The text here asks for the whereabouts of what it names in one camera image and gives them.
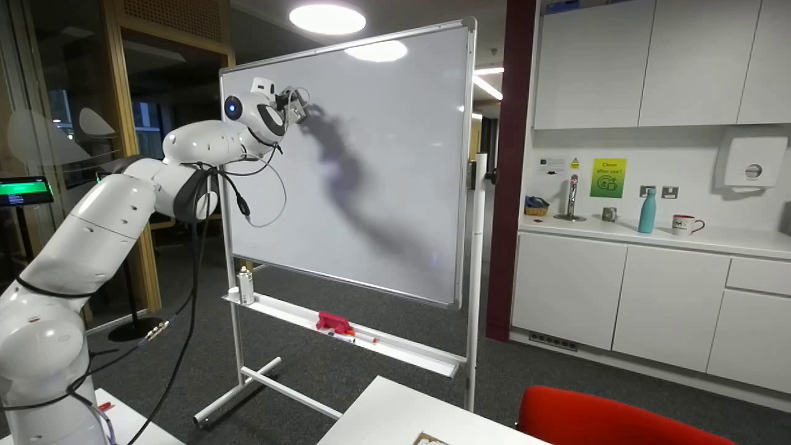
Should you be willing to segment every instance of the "whiteboard frame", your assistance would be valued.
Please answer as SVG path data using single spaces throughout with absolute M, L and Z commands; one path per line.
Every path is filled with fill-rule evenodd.
M 405 29 L 405 33 L 394 33 L 394 35 L 382 35 L 382 36 L 366 36 L 366 39 L 354 39 L 354 41 L 341 41 L 341 45 L 328 45 L 328 46 L 319 46 L 319 49 L 306 49 L 306 52 L 295 52 L 295 54 L 284 54 L 284 56 L 272 56 L 272 59 L 261 59 L 261 62 L 251 62 L 251 64 L 237 64 L 237 66 L 226 66 L 220 69 L 220 77 L 226 73 L 236 73 L 236 71 L 246 71 L 246 69 L 256 69 L 256 66 L 270 66 L 270 64 L 283 64 L 283 62 L 295 62 L 295 59 L 304 59 L 304 56 L 316 56 L 316 54 L 328 54 L 328 52 L 345 52 L 348 46 L 364 46 L 364 45 L 377 45 L 377 41 L 389 41 L 389 39 L 404 39 L 404 36 L 415 36 L 415 35 L 434 35 L 434 33 L 442 33 L 442 29 L 467 29 L 467 69 L 466 69 L 466 124 L 462 124 L 462 162 L 461 162 L 461 177 L 462 177 L 462 187 L 461 187 L 461 209 L 457 209 L 457 258 L 455 258 L 455 284 L 452 284 L 452 298 L 450 302 L 438 302 L 438 298 L 427 298 L 424 294 L 410 294 L 410 291 L 401 291 L 394 287 L 382 287 L 374 281 L 361 281 L 361 280 L 351 280 L 351 277 L 338 277 L 332 271 L 316 271 L 316 269 L 301 269 L 301 266 L 290 266 L 290 265 L 280 265 L 280 263 L 264 263 L 258 258 L 248 258 L 248 254 L 236 254 L 233 251 L 233 228 L 230 228 L 230 206 L 227 201 L 223 201 L 223 239 L 226 239 L 226 258 L 227 258 L 227 277 L 236 277 L 233 266 L 236 260 L 243 263 L 258 263 L 258 265 L 272 265 L 280 269 L 290 269 L 290 271 L 299 271 L 306 277 L 319 277 L 319 280 L 328 280 L 328 281 L 341 281 L 341 284 L 354 284 L 354 287 L 364 287 L 364 289 L 374 289 L 382 294 L 392 294 L 392 296 L 401 296 L 401 298 L 410 298 L 410 302 L 421 302 L 427 306 L 440 306 L 440 308 L 462 308 L 466 303 L 466 271 L 467 271 L 467 235 L 471 235 L 471 214 L 467 214 L 467 192 L 471 192 L 471 159 L 466 156 L 471 151 L 471 141 L 473 141 L 473 98 L 476 98 L 476 59 L 478 59 L 478 23 L 476 20 L 452 20 L 452 23 L 440 23 L 440 24 L 431 24 L 431 28 L 415 28 L 415 29 Z

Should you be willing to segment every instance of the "gray carpet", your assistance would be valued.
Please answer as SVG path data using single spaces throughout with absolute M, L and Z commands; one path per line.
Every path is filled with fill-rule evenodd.
M 165 306 L 176 306 L 191 281 L 191 250 L 185 242 L 160 245 L 158 266 Z M 332 284 L 311 277 L 264 269 L 258 289 L 283 298 L 346 315 L 354 322 L 396 331 L 450 350 L 462 350 L 466 315 L 435 311 L 421 303 L 399 302 L 377 291 Z M 226 266 L 217 239 L 209 245 L 201 274 L 197 331 L 185 355 L 178 384 L 155 422 L 188 442 L 223 445 L 310 445 L 316 442 L 332 420 L 301 408 L 272 390 L 261 390 L 251 402 L 230 413 L 211 431 L 196 431 L 194 413 L 233 387 L 230 308 L 220 302 Z M 466 401 L 466 378 L 447 381 L 410 366 L 382 359 L 354 347 L 306 334 L 263 315 L 241 315 L 246 364 L 264 366 L 283 355 L 278 378 L 316 401 L 345 410 L 374 375 L 389 375 L 450 402 Z M 176 350 L 185 334 L 185 319 L 176 322 L 158 342 L 128 360 L 97 375 L 97 385 L 111 390 L 141 413 L 149 413 L 170 374 Z M 745 445 L 789 445 L 791 415 L 692 390 L 686 385 L 635 375 L 612 366 L 588 364 L 519 343 L 483 339 L 478 413 L 511 422 L 519 395 L 527 385 L 551 384 L 635 402 L 698 428 L 730 436 Z

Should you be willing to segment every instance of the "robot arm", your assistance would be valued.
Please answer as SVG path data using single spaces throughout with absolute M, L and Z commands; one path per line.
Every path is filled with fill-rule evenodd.
M 0 296 L 0 401 L 22 406 L 7 410 L 15 445 L 106 442 L 97 420 L 68 399 L 79 384 L 76 394 L 94 402 L 79 308 L 116 274 L 153 213 L 209 218 L 217 206 L 214 172 L 280 149 L 288 116 L 299 111 L 299 97 L 283 102 L 270 81 L 256 80 L 246 98 L 226 98 L 230 120 L 170 130 L 165 161 L 141 159 L 79 201 Z

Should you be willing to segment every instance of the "desk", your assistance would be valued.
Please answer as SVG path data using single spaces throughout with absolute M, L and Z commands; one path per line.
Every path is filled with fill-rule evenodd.
M 113 422 L 118 445 L 127 445 L 132 436 L 143 425 L 147 417 L 138 415 L 133 408 L 123 406 L 111 394 L 97 387 L 97 406 L 104 406 L 104 402 L 111 402 L 111 408 L 106 410 L 106 417 Z M 138 445 L 181 445 L 181 439 L 152 422 L 141 436 Z
M 438 445 L 547 445 L 382 375 L 319 445 L 417 445 L 421 432 L 442 439 Z

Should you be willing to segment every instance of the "ceiling light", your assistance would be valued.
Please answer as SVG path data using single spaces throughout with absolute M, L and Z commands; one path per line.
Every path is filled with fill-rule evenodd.
M 314 35 L 354 35 L 366 28 L 366 15 L 338 2 L 306 2 L 290 12 L 290 20 Z
M 490 81 L 485 81 L 483 77 L 473 77 L 473 81 L 476 81 L 483 92 L 487 92 L 490 97 L 494 97 L 498 102 L 503 102 L 503 92 L 494 90 Z
M 385 39 L 377 45 L 348 46 L 346 54 L 364 62 L 396 62 L 404 59 L 410 49 L 401 39 Z
M 498 77 L 504 73 L 504 66 L 476 69 L 478 77 Z

